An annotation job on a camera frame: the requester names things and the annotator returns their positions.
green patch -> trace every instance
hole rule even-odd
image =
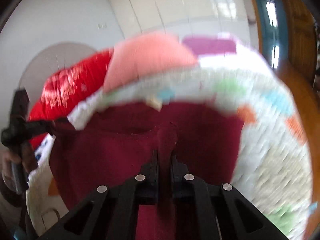
[[[103,94],[103,98],[102,98],[103,103],[108,104],[114,101],[116,94],[117,94],[117,90],[113,90],[109,93]]]
[[[283,206],[265,216],[286,236],[293,228],[294,213],[290,206]]]
[[[236,79],[223,79],[220,83],[212,86],[213,92],[224,92],[245,95],[246,88],[239,85]]]

white wall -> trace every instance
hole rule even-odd
[[[250,32],[250,45],[251,47],[259,50],[259,34],[258,34],[258,25],[257,25],[257,16],[254,10],[252,0],[243,0],[244,7],[247,12],[248,21],[251,22],[249,24],[249,32]]]
[[[0,129],[23,71],[41,50],[65,41],[102,49],[122,39],[108,0],[23,0],[0,33]]]
[[[231,32],[246,44],[250,32],[244,0],[110,0],[124,36],[161,30],[186,35]]]

wooden door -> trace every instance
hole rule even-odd
[[[289,35],[289,61],[313,86],[316,74],[314,19],[301,0],[283,0]]]

black handle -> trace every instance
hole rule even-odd
[[[21,146],[11,148],[10,150],[18,154],[21,158]],[[22,163],[11,163],[11,169],[16,186],[16,193],[21,195],[29,189],[28,175],[24,171]]]

maroon towel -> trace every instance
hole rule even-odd
[[[158,149],[160,201],[139,208],[136,239],[175,239],[176,215],[170,198],[170,154],[210,184],[230,182],[243,122],[205,105],[170,103],[160,112],[144,103],[96,113],[82,131],[57,132],[50,168],[71,209],[99,185],[110,187],[136,175]]]

